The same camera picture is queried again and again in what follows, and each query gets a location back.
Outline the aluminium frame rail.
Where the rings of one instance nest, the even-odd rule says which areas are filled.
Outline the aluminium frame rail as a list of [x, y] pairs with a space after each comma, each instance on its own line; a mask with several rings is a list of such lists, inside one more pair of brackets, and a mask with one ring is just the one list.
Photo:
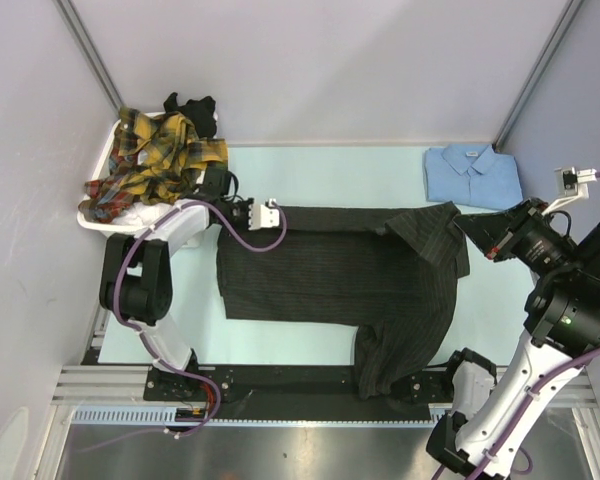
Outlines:
[[[148, 365], [65, 366], [57, 381], [52, 404], [141, 403]], [[550, 402], [551, 408], [598, 406], [590, 379], [583, 373], [572, 379]]]

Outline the folded light blue shirt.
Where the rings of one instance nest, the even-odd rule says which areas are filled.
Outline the folded light blue shirt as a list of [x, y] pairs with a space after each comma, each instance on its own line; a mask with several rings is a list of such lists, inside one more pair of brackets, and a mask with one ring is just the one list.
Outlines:
[[427, 200], [491, 210], [523, 201], [515, 157], [489, 144], [449, 144], [424, 154]]

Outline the left aluminium corner post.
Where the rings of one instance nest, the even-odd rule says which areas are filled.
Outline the left aluminium corner post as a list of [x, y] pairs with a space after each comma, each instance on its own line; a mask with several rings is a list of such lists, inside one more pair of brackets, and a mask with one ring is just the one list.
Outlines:
[[71, 0], [53, 0], [53, 4], [108, 103], [114, 112], [118, 112], [124, 105], [123, 98], [74, 2]]

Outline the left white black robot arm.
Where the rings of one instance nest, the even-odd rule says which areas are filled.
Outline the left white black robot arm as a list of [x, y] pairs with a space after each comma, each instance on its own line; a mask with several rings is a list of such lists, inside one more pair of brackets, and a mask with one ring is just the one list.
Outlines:
[[224, 167], [210, 166], [193, 191], [172, 205], [151, 209], [152, 220], [136, 233], [115, 233], [106, 241], [99, 289], [100, 305], [131, 330], [177, 398], [194, 397], [201, 387], [196, 354], [170, 316], [173, 300], [171, 257], [189, 241], [224, 220], [246, 226], [253, 202], [238, 195], [239, 181]]

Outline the right aluminium corner post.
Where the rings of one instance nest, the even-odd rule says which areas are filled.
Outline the right aluminium corner post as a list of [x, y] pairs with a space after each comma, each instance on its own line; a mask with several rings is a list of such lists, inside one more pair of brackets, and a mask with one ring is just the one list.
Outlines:
[[517, 95], [492, 143], [492, 146], [496, 151], [502, 151], [506, 146], [516, 125], [521, 119], [526, 106], [541, 83], [545, 73], [551, 66], [554, 57], [561, 48], [563, 41], [585, 4], [585, 0], [569, 0], [565, 3], [564, 8], [558, 16], [555, 25], [552, 27], [549, 36], [524, 81], [521, 91]]

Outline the white garment in basket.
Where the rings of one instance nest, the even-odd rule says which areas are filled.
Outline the white garment in basket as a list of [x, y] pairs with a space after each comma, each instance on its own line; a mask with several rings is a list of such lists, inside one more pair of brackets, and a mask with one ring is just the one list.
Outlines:
[[164, 203], [158, 203], [154, 205], [134, 203], [120, 213], [113, 220], [113, 224], [124, 227], [143, 228], [157, 221], [170, 209], [171, 206]]

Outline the black garment in basket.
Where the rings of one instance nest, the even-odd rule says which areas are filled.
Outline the black garment in basket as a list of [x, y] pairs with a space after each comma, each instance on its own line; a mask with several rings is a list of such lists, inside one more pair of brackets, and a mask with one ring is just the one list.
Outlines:
[[172, 92], [163, 102], [163, 109], [166, 113], [177, 112], [188, 118], [200, 138], [214, 138], [217, 134], [216, 101], [211, 96], [180, 104], [178, 94]]

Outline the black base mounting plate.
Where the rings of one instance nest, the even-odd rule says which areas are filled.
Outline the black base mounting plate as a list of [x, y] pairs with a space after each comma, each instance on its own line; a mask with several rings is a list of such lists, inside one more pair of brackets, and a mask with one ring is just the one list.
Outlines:
[[115, 406], [191, 408], [202, 422], [216, 414], [259, 420], [414, 420], [428, 407], [449, 409], [453, 387], [444, 365], [399, 379], [389, 393], [363, 399], [350, 366], [204, 367], [196, 379], [149, 367], [141, 403]]

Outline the aluminium corner post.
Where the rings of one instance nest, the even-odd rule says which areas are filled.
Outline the aluminium corner post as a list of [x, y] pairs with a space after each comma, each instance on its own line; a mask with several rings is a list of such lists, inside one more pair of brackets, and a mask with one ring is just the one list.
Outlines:
[[521, 119], [526, 106], [541, 83], [545, 73], [551, 66], [554, 57], [561, 48], [563, 41], [585, 4], [585, 0], [569, 0], [565, 3], [564, 8], [558, 16], [555, 25], [552, 27], [549, 36], [524, 81], [521, 91], [517, 95], [492, 143], [492, 146], [496, 151], [502, 151], [506, 146], [516, 125]]
[[53, 4], [108, 103], [114, 112], [118, 112], [124, 105], [123, 98], [74, 2], [71, 0], [53, 0]]

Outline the dark pinstriped long sleeve shirt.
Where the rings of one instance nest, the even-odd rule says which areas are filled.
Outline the dark pinstriped long sleeve shirt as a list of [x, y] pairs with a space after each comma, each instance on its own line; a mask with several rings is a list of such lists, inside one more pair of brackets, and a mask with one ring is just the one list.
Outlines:
[[286, 207], [286, 229], [222, 230], [217, 281], [231, 319], [355, 328], [362, 399], [423, 370], [454, 317], [467, 243], [452, 203], [406, 209]]

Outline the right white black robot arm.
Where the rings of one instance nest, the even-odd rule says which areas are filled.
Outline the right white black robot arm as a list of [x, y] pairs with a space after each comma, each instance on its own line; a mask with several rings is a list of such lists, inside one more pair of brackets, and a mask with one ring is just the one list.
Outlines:
[[507, 479], [521, 444], [551, 400], [600, 356], [600, 222], [580, 242], [551, 226], [556, 210], [531, 198], [455, 223], [493, 262], [517, 259], [537, 275], [527, 318], [502, 376], [469, 349], [441, 376], [452, 408], [435, 425], [427, 453], [466, 479]]

